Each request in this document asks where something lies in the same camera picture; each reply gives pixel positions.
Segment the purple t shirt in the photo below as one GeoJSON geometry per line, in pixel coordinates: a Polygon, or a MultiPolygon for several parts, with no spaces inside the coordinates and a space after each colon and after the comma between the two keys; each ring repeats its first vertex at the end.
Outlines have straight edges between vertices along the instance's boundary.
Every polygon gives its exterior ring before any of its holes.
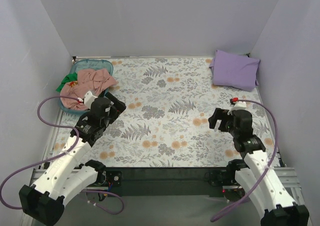
{"type": "Polygon", "coordinates": [[[209,68],[214,85],[251,92],[258,85],[259,65],[259,59],[217,50],[209,68]]]}

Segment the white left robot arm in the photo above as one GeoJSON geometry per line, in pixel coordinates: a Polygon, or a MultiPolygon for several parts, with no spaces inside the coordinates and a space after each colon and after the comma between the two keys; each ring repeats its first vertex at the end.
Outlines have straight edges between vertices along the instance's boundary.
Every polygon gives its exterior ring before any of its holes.
{"type": "Polygon", "coordinates": [[[62,156],[55,158],[32,185],[24,185],[19,191],[23,212],[46,226],[55,225],[65,206],[88,186],[110,189],[121,182],[120,172],[108,172],[99,161],[80,164],[80,160],[126,109],[125,103],[109,92],[105,97],[97,97],[91,91],[79,101],[88,110],[72,127],[62,156]]]}

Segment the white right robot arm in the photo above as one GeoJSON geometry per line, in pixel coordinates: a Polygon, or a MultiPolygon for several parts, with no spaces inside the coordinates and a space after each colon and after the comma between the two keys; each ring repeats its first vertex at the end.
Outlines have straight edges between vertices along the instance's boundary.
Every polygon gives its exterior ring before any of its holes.
{"type": "Polygon", "coordinates": [[[253,133],[252,114],[245,109],[216,108],[208,119],[209,127],[214,129],[217,121],[220,121],[219,131],[231,134],[234,147],[245,164],[226,172],[227,181],[239,184],[245,192],[236,204],[249,198],[262,226],[306,226],[309,211],[305,205],[297,204],[269,165],[266,148],[253,133]]]}

